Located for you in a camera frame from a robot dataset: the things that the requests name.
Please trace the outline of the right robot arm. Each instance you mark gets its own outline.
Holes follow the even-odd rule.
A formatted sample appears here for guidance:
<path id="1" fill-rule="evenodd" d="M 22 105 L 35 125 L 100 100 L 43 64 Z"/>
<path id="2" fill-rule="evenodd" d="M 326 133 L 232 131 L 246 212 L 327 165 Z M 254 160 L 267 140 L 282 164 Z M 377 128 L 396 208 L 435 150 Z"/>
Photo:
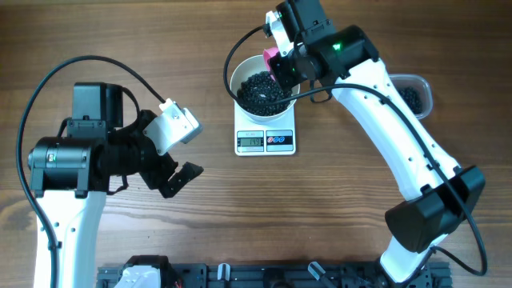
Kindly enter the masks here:
<path id="1" fill-rule="evenodd" d="M 403 200 L 385 214 L 392 238 L 379 259 L 389 282 L 406 285 L 458 226 L 474 224 L 486 184 L 428 134 L 393 85 L 363 30 L 338 30 L 317 1 L 285 1 L 266 14 L 277 44 L 270 71 L 283 89 L 319 82 L 359 122 L 389 166 Z"/>

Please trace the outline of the pink scoop blue handle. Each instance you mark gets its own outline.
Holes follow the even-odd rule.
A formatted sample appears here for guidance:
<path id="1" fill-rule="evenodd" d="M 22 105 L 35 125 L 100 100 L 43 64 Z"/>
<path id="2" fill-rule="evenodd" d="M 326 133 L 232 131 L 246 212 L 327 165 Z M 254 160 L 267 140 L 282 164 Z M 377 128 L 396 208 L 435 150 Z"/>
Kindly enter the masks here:
<path id="1" fill-rule="evenodd" d="M 262 54 L 266 69 L 275 82 L 277 81 L 276 74 L 279 73 L 280 70 L 278 58 L 275 58 L 278 55 L 279 49 L 276 46 L 265 49 Z"/>

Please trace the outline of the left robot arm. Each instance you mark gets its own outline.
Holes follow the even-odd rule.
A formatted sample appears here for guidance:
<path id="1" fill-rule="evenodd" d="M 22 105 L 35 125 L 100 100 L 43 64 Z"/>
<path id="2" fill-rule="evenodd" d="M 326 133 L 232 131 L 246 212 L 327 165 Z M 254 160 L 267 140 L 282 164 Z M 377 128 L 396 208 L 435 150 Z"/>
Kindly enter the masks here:
<path id="1" fill-rule="evenodd" d="M 30 188 L 45 213 L 55 243 L 38 240 L 34 284 L 55 280 L 59 287 L 91 287 L 95 276 L 98 226 L 106 198 L 114 194 L 110 179 L 139 174 L 147 187 L 172 198 L 203 168 L 179 165 L 169 155 L 202 131 L 187 108 L 167 99 L 160 114 L 136 110 L 123 124 L 122 100 L 132 93 L 104 82 L 74 85 L 67 135 L 41 138 L 29 153 Z"/>

